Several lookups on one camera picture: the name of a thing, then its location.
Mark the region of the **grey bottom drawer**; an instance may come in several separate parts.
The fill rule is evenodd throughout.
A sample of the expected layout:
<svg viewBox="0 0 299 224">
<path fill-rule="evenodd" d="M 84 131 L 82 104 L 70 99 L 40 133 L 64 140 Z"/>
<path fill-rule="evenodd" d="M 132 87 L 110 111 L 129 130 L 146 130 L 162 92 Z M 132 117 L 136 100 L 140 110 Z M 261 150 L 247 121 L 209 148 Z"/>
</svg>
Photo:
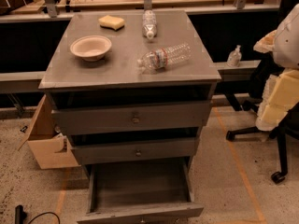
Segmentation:
<svg viewBox="0 0 299 224">
<path fill-rule="evenodd" d="M 78 224 L 155 224 L 198 217 L 182 158 L 95 164 L 87 214 Z"/>
</svg>

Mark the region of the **grey drawer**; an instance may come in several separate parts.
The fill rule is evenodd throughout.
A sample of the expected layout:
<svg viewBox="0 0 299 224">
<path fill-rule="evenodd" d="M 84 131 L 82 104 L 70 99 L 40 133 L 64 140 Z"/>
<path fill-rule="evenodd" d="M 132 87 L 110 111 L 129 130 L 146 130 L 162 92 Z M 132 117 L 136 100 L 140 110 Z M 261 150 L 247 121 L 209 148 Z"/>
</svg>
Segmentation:
<svg viewBox="0 0 299 224">
<path fill-rule="evenodd" d="M 197 138 L 175 138 L 76 146 L 71 151 L 79 164 L 87 165 L 193 156 L 197 146 Z"/>
<path fill-rule="evenodd" d="M 210 110 L 210 102 L 182 102 L 53 110 L 52 116 L 62 133 L 78 135 L 201 127 Z"/>
<path fill-rule="evenodd" d="M 95 164 L 87 214 L 78 224 L 155 224 L 198 217 L 182 158 Z"/>
</svg>

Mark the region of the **grey wooden drawer cabinet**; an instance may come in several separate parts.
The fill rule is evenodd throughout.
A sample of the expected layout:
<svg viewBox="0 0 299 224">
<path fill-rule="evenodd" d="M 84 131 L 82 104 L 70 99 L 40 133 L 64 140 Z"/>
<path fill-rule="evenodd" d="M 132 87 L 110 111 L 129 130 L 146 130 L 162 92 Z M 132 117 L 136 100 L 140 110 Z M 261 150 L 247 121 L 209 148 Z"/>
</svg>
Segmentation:
<svg viewBox="0 0 299 224">
<path fill-rule="evenodd" d="M 142 14 L 122 15 L 126 24 L 118 32 L 102 28 L 98 14 L 77 13 L 67 26 L 39 88 L 53 110 L 98 108 L 113 105 L 210 102 L 220 75 L 183 11 L 157 14 L 158 34 L 153 41 L 142 35 Z M 107 37 L 112 47 L 99 61 L 87 62 L 70 51 L 71 44 L 88 35 Z M 137 60 L 146 52 L 188 43 L 191 58 L 157 73 L 141 72 Z M 197 138 L 203 126 L 148 131 L 66 135 L 71 148 L 124 142 Z"/>
</svg>

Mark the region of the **grey top drawer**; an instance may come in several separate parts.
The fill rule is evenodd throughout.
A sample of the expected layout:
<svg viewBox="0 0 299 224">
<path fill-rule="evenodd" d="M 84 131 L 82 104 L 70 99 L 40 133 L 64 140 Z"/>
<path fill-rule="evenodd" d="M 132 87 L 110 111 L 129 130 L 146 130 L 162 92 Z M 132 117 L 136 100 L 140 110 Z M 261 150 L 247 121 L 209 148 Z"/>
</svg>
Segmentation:
<svg viewBox="0 0 299 224">
<path fill-rule="evenodd" d="M 62 133 L 78 135 L 201 127 L 210 110 L 210 102 L 182 102 L 53 110 L 52 116 Z"/>
</svg>

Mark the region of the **grey middle drawer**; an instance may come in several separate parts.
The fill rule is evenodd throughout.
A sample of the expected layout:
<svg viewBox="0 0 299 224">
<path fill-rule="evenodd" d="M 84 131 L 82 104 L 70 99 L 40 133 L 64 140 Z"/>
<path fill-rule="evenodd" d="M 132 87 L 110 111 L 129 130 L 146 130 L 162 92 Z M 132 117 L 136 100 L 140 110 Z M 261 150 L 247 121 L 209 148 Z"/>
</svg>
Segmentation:
<svg viewBox="0 0 299 224">
<path fill-rule="evenodd" d="M 76 146 L 71 151 L 79 164 L 87 165 L 193 156 L 197 146 L 197 138 L 175 138 Z"/>
</svg>

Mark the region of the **clear bottle with red label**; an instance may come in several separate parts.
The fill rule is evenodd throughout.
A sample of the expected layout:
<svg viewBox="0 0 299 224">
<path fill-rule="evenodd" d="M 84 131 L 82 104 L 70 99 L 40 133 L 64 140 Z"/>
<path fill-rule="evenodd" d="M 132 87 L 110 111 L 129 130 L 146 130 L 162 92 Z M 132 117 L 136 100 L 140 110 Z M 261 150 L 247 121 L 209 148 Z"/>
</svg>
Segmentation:
<svg viewBox="0 0 299 224">
<path fill-rule="evenodd" d="M 154 49 L 137 60 L 137 67 L 141 72 L 160 71 L 168 66 L 186 63 L 191 58 L 191 53 L 188 43 Z"/>
</svg>

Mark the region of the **beige paper bowl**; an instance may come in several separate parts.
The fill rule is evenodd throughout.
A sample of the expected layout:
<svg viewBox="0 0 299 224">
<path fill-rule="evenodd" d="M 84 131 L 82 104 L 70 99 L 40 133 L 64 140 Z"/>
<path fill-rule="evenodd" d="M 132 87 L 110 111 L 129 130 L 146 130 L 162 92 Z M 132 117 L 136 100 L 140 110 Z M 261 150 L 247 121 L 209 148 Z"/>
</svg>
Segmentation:
<svg viewBox="0 0 299 224">
<path fill-rule="evenodd" d="M 74 41 L 70 51 L 87 62 L 96 62 L 105 57 L 112 47 L 111 41 L 101 35 L 88 35 Z"/>
</svg>

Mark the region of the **upright-lying clear water bottle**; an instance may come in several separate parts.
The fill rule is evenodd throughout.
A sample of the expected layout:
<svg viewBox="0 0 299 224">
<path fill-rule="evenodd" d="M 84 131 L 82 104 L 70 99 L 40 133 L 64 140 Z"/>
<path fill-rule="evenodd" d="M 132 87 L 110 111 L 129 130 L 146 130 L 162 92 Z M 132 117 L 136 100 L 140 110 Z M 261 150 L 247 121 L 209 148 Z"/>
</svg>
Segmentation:
<svg viewBox="0 0 299 224">
<path fill-rule="evenodd" d="M 146 10 L 143 13 L 143 36 L 152 40 L 157 35 L 156 15 L 152 10 Z"/>
</svg>

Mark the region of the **yellow sponge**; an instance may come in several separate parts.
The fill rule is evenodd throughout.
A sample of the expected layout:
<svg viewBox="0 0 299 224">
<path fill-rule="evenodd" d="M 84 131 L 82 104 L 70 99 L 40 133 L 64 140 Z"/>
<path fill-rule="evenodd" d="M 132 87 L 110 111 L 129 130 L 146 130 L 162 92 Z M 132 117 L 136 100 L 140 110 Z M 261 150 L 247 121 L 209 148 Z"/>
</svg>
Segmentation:
<svg viewBox="0 0 299 224">
<path fill-rule="evenodd" d="M 113 17 L 110 15 L 99 18 L 98 21 L 101 27 L 110 28 L 115 31 L 119 30 L 125 25 L 125 20 L 123 18 Z"/>
</svg>

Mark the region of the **clear sanitizer pump bottle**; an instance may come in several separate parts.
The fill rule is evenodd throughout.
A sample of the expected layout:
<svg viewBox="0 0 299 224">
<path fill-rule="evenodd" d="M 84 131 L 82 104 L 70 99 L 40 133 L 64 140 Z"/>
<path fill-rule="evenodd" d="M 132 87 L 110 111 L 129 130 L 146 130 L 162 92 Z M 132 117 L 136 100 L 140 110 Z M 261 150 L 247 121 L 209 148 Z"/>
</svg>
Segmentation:
<svg viewBox="0 0 299 224">
<path fill-rule="evenodd" d="M 241 46 L 237 45 L 236 48 L 229 54 L 227 59 L 227 65 L 230 67 L 238 67 L 241 61 Z"/>
</svg>

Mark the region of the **open cardboard box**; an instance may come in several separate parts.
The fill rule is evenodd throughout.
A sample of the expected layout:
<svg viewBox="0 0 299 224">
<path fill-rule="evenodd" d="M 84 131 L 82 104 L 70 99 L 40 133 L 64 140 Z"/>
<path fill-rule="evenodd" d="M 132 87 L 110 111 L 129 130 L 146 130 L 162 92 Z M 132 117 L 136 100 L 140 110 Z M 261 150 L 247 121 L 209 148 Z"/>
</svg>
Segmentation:
<svg viewBox="0 0 299 224">
<path fill-rule="evenodd" d="M 28 145 L 41 169 L 79 167 L 68 139 L 57 131 L 51 111 L 51 103 L 44 95 L 18 149 Z"/>
</svg>

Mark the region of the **black office chair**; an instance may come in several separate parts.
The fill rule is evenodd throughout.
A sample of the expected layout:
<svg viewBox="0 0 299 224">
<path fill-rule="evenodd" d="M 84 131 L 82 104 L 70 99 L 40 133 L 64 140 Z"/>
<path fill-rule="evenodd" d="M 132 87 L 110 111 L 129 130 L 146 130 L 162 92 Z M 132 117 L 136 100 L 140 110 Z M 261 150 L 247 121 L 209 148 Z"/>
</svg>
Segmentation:
<svg viewBox="0 0 299 224">
<path fill-rule="evenodd" d="M 299 103 L 288 111 L 279 125 L 269 134 L 270 138 L 276 138 L 278 142 L 280 170 L 271 174 L 271 179 L 275 184 L 284 181 L 288 173 L 287 135 L 299 139 Z"/>
</svg>

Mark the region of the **long wooden workbench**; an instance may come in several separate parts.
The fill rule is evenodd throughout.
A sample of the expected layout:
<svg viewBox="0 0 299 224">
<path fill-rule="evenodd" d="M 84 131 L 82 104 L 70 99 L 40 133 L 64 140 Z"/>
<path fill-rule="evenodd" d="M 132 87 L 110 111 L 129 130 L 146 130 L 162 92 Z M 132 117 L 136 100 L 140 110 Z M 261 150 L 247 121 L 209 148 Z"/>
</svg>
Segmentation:
<svg viewBox="0 0 299 224">
<path fill-rule="evenodd" d="M 189 14 L 208 12 L 240 12 L 250 10 L 276 10 L 281 0 L 151 0 L 156 10 L 183 9 Z M 143 0 L 61 0 L 56 8 L 58 17 L 68 18 L 76 11 L 113 12 L 115 10 L 141 9 Z"/>
</svg>

